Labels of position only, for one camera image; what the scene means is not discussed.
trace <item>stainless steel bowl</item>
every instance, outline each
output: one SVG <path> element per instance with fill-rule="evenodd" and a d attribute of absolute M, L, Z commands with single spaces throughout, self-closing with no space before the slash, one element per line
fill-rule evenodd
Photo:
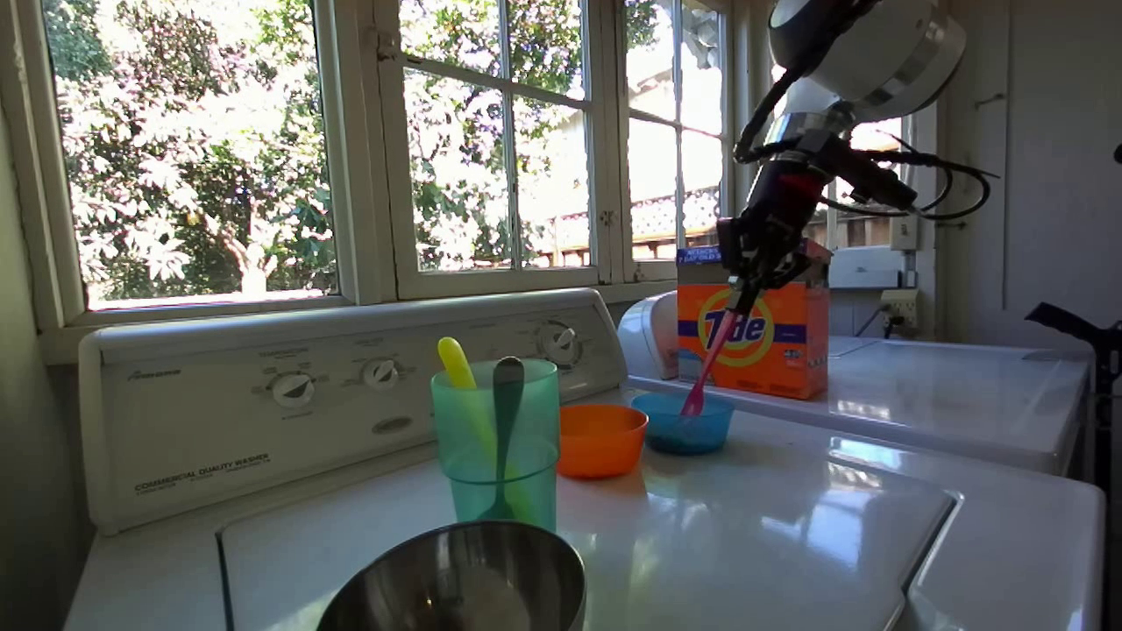
<path fill-rule="evenodd" d="M 524 523 L 461 523 L 413 535 L 358 573 L 323 631 L 572 631 L 586 573 L 554 533 Z"/>

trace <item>blue bowl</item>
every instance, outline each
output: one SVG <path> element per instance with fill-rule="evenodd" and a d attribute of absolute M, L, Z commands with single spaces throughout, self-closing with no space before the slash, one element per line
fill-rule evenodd
<path fill-rule="evenodd" d="M 730 437 L 734 406 L 706 396 L 699 419 L 681 419 L 685 392 L 646 392 L 633 399 L 649 419 L 646 441 L 670 455 L 719 454 Z"/>

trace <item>control panel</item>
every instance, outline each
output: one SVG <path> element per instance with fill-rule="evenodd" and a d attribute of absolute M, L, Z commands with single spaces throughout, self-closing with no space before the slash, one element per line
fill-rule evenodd
<path fill-rule="evenodd" d="M 560 399 L 626 378 L 596 292 L 102 329 L 80 349 L 90 519 L 114 533 L 432 441 L 440 338 L 554 361 Z"/>

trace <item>spoon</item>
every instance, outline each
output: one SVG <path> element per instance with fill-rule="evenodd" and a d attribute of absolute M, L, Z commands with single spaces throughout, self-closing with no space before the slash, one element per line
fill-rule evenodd
<path fill-rule="evenodd" d="M 702 364 L 702 377 L 693 378 L 689 399 L 681 402 L 681 414 L 678 419 L 699 419 L 702 406 L 706 406 L 706 384 L 713 377 L 713 364 L 715 359 L 723 353 L 727 340 L 730 340 L 730 329 L 734 329 L 734 320 L 738 313 L 723 313 L 719 325 L 715 325 L 715 338 L 709 344 L 709 353 L 706 353 L 706 364 Z"/>
<path fill-rule="evenodd" d="M 506 503 L 506 461 L 513 448 L 518 406 L 524 406 L 524 361 L 501 359 L 495 364 L 495 437 L 497 437 L 497 461 L 495 461 L 495 506 L 483 511 L 483 519 L 513 519 L 513 506 Z"/>

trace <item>orange box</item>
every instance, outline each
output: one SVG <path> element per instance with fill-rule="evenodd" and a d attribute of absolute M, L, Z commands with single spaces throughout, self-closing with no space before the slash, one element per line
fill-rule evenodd
<path fill-rule="evenodd" d="M 685 373 L 702 373 L 734 297 L 727 280 L 730 275 L 715 250 L 693 245 L 678 257 L 678 364 Z M 789 399 L 821 396 L 827 391 L 827 289 L 801 278 L 766 292 L 750 316 L 738 320 L 709 384 Z"/>

